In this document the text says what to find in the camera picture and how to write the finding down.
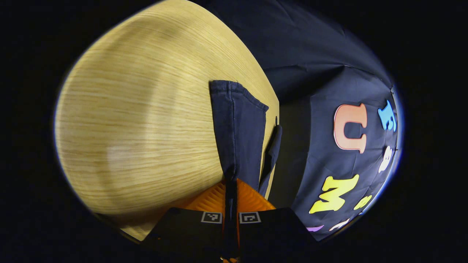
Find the wood grain surface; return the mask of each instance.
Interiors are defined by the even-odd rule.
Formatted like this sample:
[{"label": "wood grain surface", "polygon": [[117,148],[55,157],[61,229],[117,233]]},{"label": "wood grain surface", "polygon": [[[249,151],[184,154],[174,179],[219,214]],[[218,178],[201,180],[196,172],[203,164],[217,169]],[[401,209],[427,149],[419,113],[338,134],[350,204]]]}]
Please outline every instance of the wood grain surface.
[{"label": "wood grain surface", "polygon": [[247,47],[207,10],[160,2],[81,56],[62,87],[55,140],[71,187],[92,212],[142,240],[166,207],[222,179],[211,80],[239,82],[270,107],[263,167],[278,99]]}]

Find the yellow letter m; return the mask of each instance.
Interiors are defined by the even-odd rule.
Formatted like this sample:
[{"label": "yellow letter m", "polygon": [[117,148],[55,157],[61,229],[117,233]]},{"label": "yellow letter m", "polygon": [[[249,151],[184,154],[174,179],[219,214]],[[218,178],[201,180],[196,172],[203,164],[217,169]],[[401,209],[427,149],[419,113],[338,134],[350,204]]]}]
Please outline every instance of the yellow letter m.
[{"label": "yellow letter m", "polygon": [[323,183],[322,190],[328,191],[332,188],[332,191],[328,191],[319,195],[319,198],[326,200],[323,202],[321,200],[314,203],[312,208],[309,211],[309,214],[313,214],[319,211],[328,211],[328,210],[338,210],[344,205],[344,199],[340,198],[341,195],[351,191],[356,184],[358,183],[359,175],[355,175],[351,179],[345,180],[335,180],[332,176],[328,176]]}]

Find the wooden table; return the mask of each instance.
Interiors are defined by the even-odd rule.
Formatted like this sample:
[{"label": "wooden table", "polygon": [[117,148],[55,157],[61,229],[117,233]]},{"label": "wooden table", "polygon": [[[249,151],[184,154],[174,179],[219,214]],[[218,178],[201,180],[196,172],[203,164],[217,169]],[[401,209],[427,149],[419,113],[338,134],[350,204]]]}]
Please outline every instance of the wooden table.
[{"label": "wooden table", "polygon": [[55,140],[71,187],[92,212],[143,240],[165,207],[222,179],[211,80],[239,82],[269,106],[263,164],[278,99],[247,47],[207,10],[160,2],[81,56],[58,100]]}]

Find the black background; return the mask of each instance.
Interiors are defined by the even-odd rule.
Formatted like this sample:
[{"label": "black background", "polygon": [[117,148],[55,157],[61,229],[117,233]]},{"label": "black background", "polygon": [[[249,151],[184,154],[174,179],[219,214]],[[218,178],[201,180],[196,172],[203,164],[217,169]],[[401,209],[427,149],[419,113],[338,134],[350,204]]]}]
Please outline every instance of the black background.
[{"label": "black background", "polygon": [[[301,1],[361,38],[395,77],[406,108],[406,140],[394,180],[375,206],[314,260],[460,261],[466,249],[458,211],[441,192],[437,78],[463,34],[460,3]],[[3,86],[13,108],[2,187],[2,262],[154,262],[154,254],[93,217],[70,191],[55,157],[52,115],[73,62],[94,40],[148,0],[2,3],[7,67]]]}]

